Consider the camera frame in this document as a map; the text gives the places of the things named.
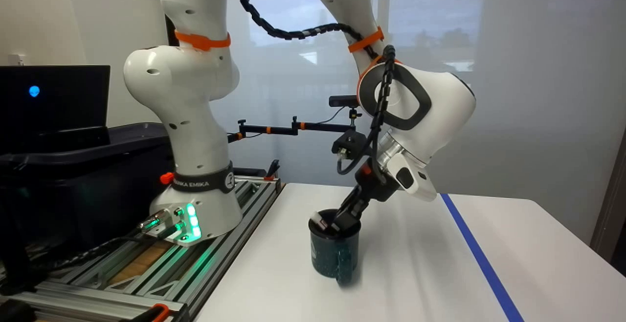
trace mug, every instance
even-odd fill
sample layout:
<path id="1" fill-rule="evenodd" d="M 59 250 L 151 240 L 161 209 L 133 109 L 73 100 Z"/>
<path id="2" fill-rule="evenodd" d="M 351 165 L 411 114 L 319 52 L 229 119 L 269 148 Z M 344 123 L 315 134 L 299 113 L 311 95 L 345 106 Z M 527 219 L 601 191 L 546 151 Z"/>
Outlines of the mug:
<path id="1" fill-rule="evenodd" d="M 319 212 L 327 223 L 331 223 L 337 213 L 336 209 Z M 358 232 L 360 222 L 347 232 L 323 232 L 309 219 L 311 231 L 311 261 L 313 268 L 320 275 L 335 278 L 340 285 L 349 284 L 353 280 L 353 272 L 358 264 Z"/>

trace blue tape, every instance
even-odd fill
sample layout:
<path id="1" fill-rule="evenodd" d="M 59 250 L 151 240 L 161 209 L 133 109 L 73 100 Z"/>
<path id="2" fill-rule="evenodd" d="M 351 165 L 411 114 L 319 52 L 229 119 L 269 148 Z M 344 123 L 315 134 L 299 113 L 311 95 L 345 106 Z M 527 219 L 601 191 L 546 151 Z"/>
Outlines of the blue tape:
<path id="1" fill-rule="evenodd" d="M 459 213 L 456 206 L 454 206 L 454 202 L 452 202 L 452 199 L 450 199 L 450 196 L 447 195 L 447 193 L 441 193 L 441 198 L 443 199 L 443 202 L 445 202 L 447 209 L 450 211 L 452 218 L 456 222 L 456 226 L 461 231 L 465 242 L 467 242 L 469 250 L 473 253 L 474 259 L 478 262 L 478 266 L 481 271 L 483 271 L 483 275 L 487 278 L 489 286 L 492 287 L 492 291 L 496 296 L 496 299 L 498 299 L 502 311 L 504 311 L 505 315 L 507 315 L 509 322 L 523 322 L 524 319 L 521 317 L 513 300 L 511 300 L 511 297 L 508 295 L 507 289 L 505 289 L 502 285 L 496 271 L 493 270 L 492 265 L 489 263 L 489 260 L 487 260 L 487 256 L 485 256 L 485 253 L 478 245 L 474 235 L 472 235 L 467 224 L 465 224 L 463 217 L 461 217 L 461 213 Z"/>

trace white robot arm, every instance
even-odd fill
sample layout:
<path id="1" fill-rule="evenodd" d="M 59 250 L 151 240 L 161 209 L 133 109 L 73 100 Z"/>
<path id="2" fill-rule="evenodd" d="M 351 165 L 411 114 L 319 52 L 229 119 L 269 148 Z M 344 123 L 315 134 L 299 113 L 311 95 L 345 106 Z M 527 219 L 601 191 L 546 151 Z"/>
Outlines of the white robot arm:
<path id="1" fill-rule="evenodd" d="M 326 30 L 346 32 L 360 76 L 358 100 L 376 120 L 381 111 L 386 63 L 378 58 L 383 55 L 384 44 L 371 0 L 322 2 L 338 23 L 313 31 L 285 32 L 271 27 L 248 0 L 242 0 L 253 20 L 275 37 L 304 39 Z M 221 235 L 241 220 L 231 192 L 234 184 L 226 134 L 209 108 L 209 101 L 234 90 L 239 72 L 228 49 L 226 0 L 161 0 L 161 4 L 176 27 L 181 47 L 133 52 L 126 61 L 124 79 L 133 97 L 161 119 L 174 151 L 173 182 L 153 201 L 150 210 L 161 213 L 162 218 L 177 216 L 175 220 L 183 222 L 183 229 L 168 240 L 189 246 Z M 383 88 L 388 92 L 388 104 L 382 114 L 391 129 L 378 144 L 378 133 L 371 133 L 378 151 L 358 172 L 358 188 L 342 205 L 357 219 L 369 199 L 386 200 L 398 186 L 422 199 L 434 199 L 436 191 L 424 168 L 465 124 L 476 104 L 470 89 L 452 74 L 426 72 L 402 63 L 386 65 L 394 80 L 388 90 Z M 389 181 L 380 179 L 379 174 L 382 182 L 364 177 L 368 167 L 377 174 L 382 170 Z"/>

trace wall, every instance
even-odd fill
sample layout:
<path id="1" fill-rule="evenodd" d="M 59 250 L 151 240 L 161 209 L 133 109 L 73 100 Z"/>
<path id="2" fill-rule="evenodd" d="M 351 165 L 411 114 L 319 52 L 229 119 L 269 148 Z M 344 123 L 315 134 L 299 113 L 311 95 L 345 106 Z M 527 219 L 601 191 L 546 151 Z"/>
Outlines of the wall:
<path id="1" fill-rule="evenodd" d="M 588 242 L 626 124 L 626 0 L 376 0 L 379 23 L 398 58 L 453 71 L 476 92 L 476 112 L 432 160 L 440 192 L 538 202 Z M 319 0 L 251 0 L 274 27 L 332 21 Z M 289 126 L 291 116 L 333 115 L 327 97 L 353 94 L 357 72 L 341 34 L 273 39 L 229 0 L 237 90 L 212 104 L 226 130 L 237 119 Z M 335 122 L 347 123 L 347 110 Z M 358 120 L 365 132 L 369 119 Z M 239 166 L 281 159 L 288 182 L 344 184 L 330 148 L 338 135 L 262 135 L 232 144 Z"/>
<path id="2" fill-rule="evenodd" d="M 133 50 L 167 44 L 159 0 L 1 2 L 0 64 L 7 54 L 22 53 L 30 64 L 110 65 L 107 125 L 158 121 L 130 96 L 122 68 Z"/>

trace table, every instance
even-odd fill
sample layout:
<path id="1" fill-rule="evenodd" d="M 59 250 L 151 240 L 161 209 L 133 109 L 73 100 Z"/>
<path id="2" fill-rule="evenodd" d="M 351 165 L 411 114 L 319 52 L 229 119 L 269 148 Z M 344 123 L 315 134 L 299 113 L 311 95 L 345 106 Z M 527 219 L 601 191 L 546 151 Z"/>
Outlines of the table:
<path id="1" fill-rule="evenodd" d="M 626 320 L 626 279 L 530 200 L 372 201 L 340 288 L 311 266 L 307 220 L 350 190 L 288 184 L 197 321 Z"/>

